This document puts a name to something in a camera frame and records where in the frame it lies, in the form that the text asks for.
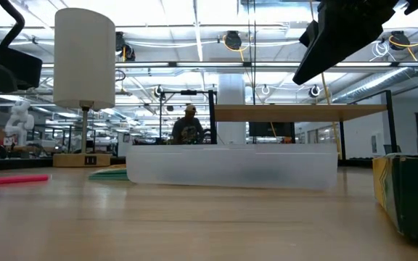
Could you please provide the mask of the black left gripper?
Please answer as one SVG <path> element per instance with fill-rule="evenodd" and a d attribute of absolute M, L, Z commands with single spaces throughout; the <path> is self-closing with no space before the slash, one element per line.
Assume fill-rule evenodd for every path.
<path fill-rule="evenodd" d="M 0 45 L 0 92 L 38 88 L 42 60 Z"/>

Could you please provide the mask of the black monitor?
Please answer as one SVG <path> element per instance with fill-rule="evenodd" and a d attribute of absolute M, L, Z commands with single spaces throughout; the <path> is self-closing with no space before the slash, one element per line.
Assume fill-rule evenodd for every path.
<path fill-rule="evenodd" d="M 295 135 L 294 123 L 249 122 L 249 136 L 290 137 Z"/>

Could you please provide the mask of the wooden shelf riser black legs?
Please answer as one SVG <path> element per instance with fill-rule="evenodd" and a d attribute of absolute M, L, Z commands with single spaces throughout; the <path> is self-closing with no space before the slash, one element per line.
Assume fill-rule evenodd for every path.
<path fill-rule="evenodd" d="M 391 152 L 398 151 L 393 114 L 392 93 L 389 90 L 365 96 L 348 104 L 283 104 L 283 105 L 227 105 L 209 101 L 211 143 L 216 143 L 217 122 L 331 122 L 340 124 L 337 151 L 341 161 L 346 161 L 343 123 L 378 112 L 388 113 Z"/>

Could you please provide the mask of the pink pen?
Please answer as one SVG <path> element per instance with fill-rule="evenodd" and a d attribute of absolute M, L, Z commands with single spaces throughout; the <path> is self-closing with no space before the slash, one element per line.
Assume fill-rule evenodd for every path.
<path fill-rule="evenodd" d="M 13 175 L 0 177 L 0 185 L 47 181 L 48 175 Z"/>

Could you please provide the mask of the white shade wooden base lamp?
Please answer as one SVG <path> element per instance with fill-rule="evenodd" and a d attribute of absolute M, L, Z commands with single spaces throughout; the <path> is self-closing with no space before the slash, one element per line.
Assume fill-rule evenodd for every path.
<path fill-rule="evenodd" d="M 64 8 L 54 17 L 54 89 L 58 107 L 82 111 L 81 152 L 56 154 L 54 167 L 107 167 L 110 155 L 86 152 L 88 113 L 115 106 L 115 25 L 103 14 Z"/>

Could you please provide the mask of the clear pencil case purple lid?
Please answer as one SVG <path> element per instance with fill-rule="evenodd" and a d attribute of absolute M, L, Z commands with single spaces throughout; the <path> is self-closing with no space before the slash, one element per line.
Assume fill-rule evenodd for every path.
<path fill-rule="evenodd" d="M 134 183 L 324 190 L 337 176 L 332 144 L 131 146 Z"/>

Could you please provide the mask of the black metal rig frame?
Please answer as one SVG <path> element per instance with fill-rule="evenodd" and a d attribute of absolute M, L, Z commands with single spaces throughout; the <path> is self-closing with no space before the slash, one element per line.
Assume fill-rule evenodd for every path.
<path fill-rule="evenodd" d="M 209 116 L 210 116 L 210 143 L 217 144 L 217 127 L 216 127 L 216 116 L 215 116 L 215 106 L 217 105 L 217 91 L 196 91 L 196 90 L 181 90 L 181 91 L 160 91 L 159 93 L 159 138 L 162 138 L 162 123 L 163 123 L 163 96 L 165 94 L 180 94 L 182 96 L 196 96 L 197 94 L 207 94 L 208 95 L 208 106 L 209 106 Z"/>

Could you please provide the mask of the green yellow crayon box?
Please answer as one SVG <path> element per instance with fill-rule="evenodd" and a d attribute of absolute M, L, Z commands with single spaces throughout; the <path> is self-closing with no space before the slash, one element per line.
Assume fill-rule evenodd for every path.
<path fill-rule="evenodd" d="M 397 232 L 418 241 L 418 156 L 374 158 L 372 174 L 374 196 Z"/>

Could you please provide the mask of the person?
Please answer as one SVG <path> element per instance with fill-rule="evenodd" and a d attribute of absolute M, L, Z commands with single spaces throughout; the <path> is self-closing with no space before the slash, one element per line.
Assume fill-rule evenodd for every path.
<path fill-rule="evenodd" d="M 173 144 L 201 144 L 203 142 L 205 131 L 200 121 L 195 117 L 197 109 L 193 104 L 187 105 L 184 110 L 185 116 L 178 119 L 172 130 Z"/>

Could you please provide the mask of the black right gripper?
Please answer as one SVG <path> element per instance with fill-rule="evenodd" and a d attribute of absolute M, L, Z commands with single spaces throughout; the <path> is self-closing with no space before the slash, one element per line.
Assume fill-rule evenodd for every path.
<path fill-rule="evenodd" d="M 371 43 L 382 25 L 401 22 L 418 10 L 418 0 L 319 0 L 299 42 L 306 52 L 293 81 L 304 84 Z"/>

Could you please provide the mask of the teal sticky notes pad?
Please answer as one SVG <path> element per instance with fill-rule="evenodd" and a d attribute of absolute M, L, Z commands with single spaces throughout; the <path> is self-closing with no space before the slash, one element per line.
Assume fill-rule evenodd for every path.
<path fill-rule="evenodd" d="M 91 181 L 127 181 L 128 176 L 125 165 L 111 165 L 105 169 L 97 170 L 89 176 Z"/>

